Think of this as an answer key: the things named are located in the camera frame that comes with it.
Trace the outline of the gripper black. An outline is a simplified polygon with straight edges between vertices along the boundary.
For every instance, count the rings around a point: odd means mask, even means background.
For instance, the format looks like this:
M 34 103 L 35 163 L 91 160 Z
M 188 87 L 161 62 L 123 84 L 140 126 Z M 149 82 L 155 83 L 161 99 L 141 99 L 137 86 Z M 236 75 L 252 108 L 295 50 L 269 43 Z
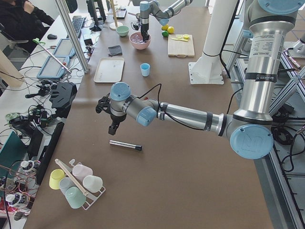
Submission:
M 148 42 L 150 35 L 148 34 L 149 24 L 141 24 L 141 33 L 143 42 Z
M 109 126 L 108 134 L 115 135 L 120 123 L 126 119 L 126 114 L 124 114 L 122 116 L 110 114 L 110 117 L 112 120 L 112 124 Z

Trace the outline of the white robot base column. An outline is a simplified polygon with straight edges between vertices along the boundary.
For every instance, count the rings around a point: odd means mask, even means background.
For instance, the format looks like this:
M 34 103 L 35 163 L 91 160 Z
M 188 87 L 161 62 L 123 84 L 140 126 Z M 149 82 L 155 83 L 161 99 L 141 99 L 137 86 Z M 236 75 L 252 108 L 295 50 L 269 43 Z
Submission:
M 189 62 L 191 84 L 224 84 L 220 54 L 238 4 L 238 0 L 215 2 L 203 53 L 196 62 Z

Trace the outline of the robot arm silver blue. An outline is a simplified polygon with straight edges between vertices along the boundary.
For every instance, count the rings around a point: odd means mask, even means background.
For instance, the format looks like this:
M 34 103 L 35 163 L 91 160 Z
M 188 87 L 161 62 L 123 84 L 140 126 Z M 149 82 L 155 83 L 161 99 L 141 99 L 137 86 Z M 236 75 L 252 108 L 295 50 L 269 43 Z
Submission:
M 149 16 L 154 16 L 157 21 L 162 25 L 166 25 L 169 19 L 180 12 L 182 8 L 192 3 L 192 0 L 177 0 L 171 6 L 162 10 L 157 0 L 141 1 L 140 2 L 140 25 L 141 35 L 143 41 L 146 42 L 150 36 L 148 34 L 149 29 Z
M 172 119 L 200 131 L 213 131 L 230 141 L 239 156 L 258 159 L 267 155 L 274 144 L 271 133 L 270 103 L 277 82 L 280 57 L 286 34 L 295 26 L 302 0 L 250 0 L 244 24 L 254 38 L 245 74 L 239 109 L 232 115 L 213 114 L 158 100 L 142 100 L 131 93 L 128 84 L 112 85 L 107 95 L 107 113 L 115 134 L 120 122 L 129 115 L 148 126 L 153 119 Z

